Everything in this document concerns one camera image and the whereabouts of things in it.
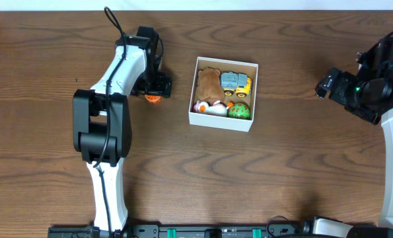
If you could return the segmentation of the orange round toy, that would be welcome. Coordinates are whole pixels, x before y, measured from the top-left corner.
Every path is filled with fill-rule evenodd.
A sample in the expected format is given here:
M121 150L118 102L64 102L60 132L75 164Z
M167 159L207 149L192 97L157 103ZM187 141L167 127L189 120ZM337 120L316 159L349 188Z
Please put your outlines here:
M161 96L156 95L145 95L145 98L147 101L153 104L159 103L161 101Z

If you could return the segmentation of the brown plush toy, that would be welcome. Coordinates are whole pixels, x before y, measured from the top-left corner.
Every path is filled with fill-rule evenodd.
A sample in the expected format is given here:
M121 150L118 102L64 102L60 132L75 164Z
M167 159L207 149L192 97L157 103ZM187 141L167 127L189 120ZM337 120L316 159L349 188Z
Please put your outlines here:
M199 70L197 73L196 96L200 101L213 104L225 100L225 94L220 82L221 71L214 68Z

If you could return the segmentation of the white pink toy animal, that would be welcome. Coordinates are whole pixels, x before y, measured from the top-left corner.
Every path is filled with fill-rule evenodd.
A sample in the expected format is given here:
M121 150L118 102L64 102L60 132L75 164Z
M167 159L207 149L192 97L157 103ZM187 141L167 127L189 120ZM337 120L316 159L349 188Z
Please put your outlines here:
M227 117L229 106L225 106L220 100L209 104L206 101L198 100L192 107L192 112L211 116Z

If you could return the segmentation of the grey yellow toy truck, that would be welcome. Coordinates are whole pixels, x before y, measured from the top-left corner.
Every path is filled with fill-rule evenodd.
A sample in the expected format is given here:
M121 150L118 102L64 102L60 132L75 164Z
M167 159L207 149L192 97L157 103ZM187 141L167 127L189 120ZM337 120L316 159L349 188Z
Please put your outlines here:
M220 83L225 96L228 97L236 95L238 98L245 98L252 92L252 79L243 73L222 73Z

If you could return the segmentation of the green ball with orange numbers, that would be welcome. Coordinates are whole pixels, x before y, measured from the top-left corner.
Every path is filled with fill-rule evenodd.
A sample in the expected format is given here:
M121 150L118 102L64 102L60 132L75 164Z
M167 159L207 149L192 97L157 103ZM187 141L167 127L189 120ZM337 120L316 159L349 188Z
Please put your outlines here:
M243 102L238 102L238 103L229 102L227 108L228 108L229 118L238 118L243 120L250 119L250 115L251 115L250 107L244 104Z

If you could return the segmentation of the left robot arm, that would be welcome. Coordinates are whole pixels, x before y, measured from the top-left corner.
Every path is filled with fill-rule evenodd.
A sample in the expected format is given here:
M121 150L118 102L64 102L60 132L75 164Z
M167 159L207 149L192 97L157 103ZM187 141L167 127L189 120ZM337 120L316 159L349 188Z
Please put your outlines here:
M163 43L152 27L121 34L112 63L90 89L73 95L73 146L91 174L96 215L84 234L123 237L127 221L123 164L131 148L129 96L168 98L172 79L160 71Z

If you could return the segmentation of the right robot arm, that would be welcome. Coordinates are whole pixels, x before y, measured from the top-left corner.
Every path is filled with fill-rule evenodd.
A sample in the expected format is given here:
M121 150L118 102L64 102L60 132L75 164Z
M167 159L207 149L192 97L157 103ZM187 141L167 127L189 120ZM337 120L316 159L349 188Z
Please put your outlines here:
M317 84L316 96L329 97L346 111L380 124L386 146L385 189L378 225L348 225L317 218L312 235L323 237L393 237L393 33L358 55L357 74L330 68Z

